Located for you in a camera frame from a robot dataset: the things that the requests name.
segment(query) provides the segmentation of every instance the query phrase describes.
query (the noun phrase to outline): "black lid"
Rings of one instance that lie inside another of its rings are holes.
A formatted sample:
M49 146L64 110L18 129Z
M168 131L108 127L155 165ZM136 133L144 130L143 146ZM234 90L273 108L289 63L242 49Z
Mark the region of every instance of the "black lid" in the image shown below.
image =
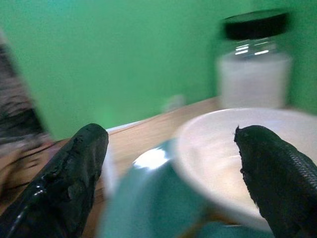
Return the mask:
M260 39L286 31L289 14L281 9L254 11L224 20L225 34L231 40Z

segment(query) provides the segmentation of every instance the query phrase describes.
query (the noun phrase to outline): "white bowl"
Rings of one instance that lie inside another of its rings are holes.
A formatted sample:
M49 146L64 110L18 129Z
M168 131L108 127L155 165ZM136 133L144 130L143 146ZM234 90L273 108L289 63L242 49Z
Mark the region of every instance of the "white bowl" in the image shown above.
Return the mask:
M237 126L263 125L317 163L317 117L274 109L228 109L199 116L176 134L177 173L223 214L246 226L270 231L251 200L234 143Z

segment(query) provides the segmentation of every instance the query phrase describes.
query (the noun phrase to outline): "wooden table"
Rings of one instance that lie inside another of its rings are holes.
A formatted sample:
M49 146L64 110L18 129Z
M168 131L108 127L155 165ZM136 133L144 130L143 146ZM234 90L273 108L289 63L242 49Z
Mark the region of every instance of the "wooden table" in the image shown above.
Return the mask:
M143 120L124 129L112 131L109 134L109 141L119 177L127 172L132 162L141 154L171 139L182 124L218 109L217 99L211 98ZM98 197L89 215L84 238L94 237L95 227L103 209L106 209L106 200Z
M114 164L119 177L122 177L132 162L142 153L156 145L171 139L176 130L186 121L201 114L218 110L216 98L207 99L192 105L184 106L170 113L161 114L141 122L117 129L109 133L109 141L114 158ZM1 197L0 213L23 191L32 178L50 160L50 158L67 142L48 142L32 150L16 150L1 158L5 162L5 174L10 175L0 181L0 188L6 186L6 199ZM95 236L96 225L101 212L106 209L107 200L104 197L104 184L99 179L96 187L96 199L83 233L83 238Z

